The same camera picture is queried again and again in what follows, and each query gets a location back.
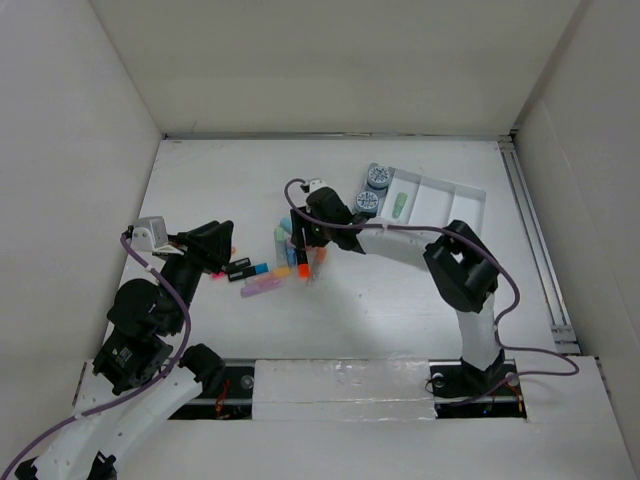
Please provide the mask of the orange cap clear marker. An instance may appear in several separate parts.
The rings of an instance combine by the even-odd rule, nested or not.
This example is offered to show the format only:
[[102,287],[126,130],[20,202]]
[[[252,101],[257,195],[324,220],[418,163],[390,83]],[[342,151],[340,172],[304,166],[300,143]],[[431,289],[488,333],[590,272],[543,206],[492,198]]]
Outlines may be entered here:
[[311,273],[308,279],[308,283],[312,284],[318,280],[324,262],[327,256],[327,249],[325,247],[319,247],[314,255],[313,262],[311,264]]

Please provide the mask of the purple translucent marker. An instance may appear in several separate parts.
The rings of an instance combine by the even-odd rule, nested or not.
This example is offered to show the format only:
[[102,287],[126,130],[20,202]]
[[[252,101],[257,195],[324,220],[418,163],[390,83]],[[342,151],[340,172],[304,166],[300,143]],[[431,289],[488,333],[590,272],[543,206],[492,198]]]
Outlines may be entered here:
[[278,288],[285,286],[287,280],[284,278],[274,278],[269,279],[263,282],[253,283],[251,285],[246,285],[241,288],[240,296],[242,298],[248,298],[255,295],[259,295],[261,293],[269,292]]

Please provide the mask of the blue patterned tape roll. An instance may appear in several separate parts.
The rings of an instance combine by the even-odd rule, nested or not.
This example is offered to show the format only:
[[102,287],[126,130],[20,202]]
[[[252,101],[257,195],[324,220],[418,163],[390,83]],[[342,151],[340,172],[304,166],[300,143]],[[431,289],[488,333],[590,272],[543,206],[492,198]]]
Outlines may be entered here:
[[391,170],[379,164],[371,164],[367,170],[366,186],[374,191],[386,190],[392,179]]

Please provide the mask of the green cap clear marker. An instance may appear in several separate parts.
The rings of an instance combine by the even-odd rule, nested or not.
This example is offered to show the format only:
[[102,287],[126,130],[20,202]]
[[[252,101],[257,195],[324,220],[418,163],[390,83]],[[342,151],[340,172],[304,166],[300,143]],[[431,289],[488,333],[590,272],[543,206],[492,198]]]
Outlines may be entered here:
[[287,236],[286,232],[281,227],[274,229],[274,242],[276,252],[276,264],[278,268],[288,267],[288,254],[287,254]]

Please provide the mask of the orange cap black highlighter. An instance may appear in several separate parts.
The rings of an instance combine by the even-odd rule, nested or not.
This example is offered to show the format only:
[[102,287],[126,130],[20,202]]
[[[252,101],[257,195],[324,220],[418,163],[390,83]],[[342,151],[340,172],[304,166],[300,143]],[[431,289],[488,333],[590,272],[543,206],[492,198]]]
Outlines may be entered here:
[[296,261],[298,276],[303,279],[308,279],[311,276],[311,269],[308,263],[308,256],[305,249],[296,250]]

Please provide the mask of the yellow cap translucent marker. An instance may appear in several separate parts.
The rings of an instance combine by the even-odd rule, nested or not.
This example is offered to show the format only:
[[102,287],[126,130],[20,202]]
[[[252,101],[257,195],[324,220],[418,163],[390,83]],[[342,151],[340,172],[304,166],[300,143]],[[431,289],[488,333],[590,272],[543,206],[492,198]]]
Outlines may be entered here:
[[290,267],[279,267],[273,271],[269,271],[260,275],[256,275],[255,277],[251,277],[255,283],[267,282],[273,279],[281,279],[286,278],[291,274]]

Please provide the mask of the green eraser case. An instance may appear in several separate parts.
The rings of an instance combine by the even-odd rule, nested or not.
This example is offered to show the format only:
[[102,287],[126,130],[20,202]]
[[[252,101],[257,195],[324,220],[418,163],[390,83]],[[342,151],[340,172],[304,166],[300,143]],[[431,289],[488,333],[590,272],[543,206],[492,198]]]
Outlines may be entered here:
[[391,213],[393,219],[398,219],[401,216],[407,199],[408,195],[405,192],[400,192],[396,195]]

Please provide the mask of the blue cap clear marker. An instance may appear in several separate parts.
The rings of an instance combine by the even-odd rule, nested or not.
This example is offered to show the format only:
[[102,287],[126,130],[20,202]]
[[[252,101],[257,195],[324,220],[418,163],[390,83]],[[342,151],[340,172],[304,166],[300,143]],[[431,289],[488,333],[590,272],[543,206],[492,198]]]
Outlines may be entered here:
[[279,226],[287,235],[292,234],[293,227],[292,227],[291,218],[289,216],[282,217],[279,222]]

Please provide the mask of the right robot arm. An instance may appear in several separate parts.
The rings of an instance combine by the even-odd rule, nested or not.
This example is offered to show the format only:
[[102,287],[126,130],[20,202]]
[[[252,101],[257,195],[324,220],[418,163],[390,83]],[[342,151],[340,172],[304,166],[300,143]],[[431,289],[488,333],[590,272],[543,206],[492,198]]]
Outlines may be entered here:
[[454,220],[445,227],[387,223],[354,213],[320,179],[292,180],[306,195],[291,207],[297,247],[324,247],[376,255],[424,270],[441,299],[457,317],[462,340],[462,394],[483,394],[501,380],[504,348],[496,339],[494,294],[499,264],[469,225]]

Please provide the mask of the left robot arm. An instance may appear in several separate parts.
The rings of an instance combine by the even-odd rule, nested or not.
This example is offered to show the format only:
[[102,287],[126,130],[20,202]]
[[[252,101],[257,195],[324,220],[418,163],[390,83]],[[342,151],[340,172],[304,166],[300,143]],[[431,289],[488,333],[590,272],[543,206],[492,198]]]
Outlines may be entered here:
[[19,454],[6,469],[18,479],[114,479],[159,427],[188,401],[225,385],[225,362],[189,342],[189,307],[203,275],[229,263],[231,221],[170,235],[161,217],[140,218],[121,236],[149,274],[116,292],[113,330],[92,362],[69,418],[49,428],[41,455]]

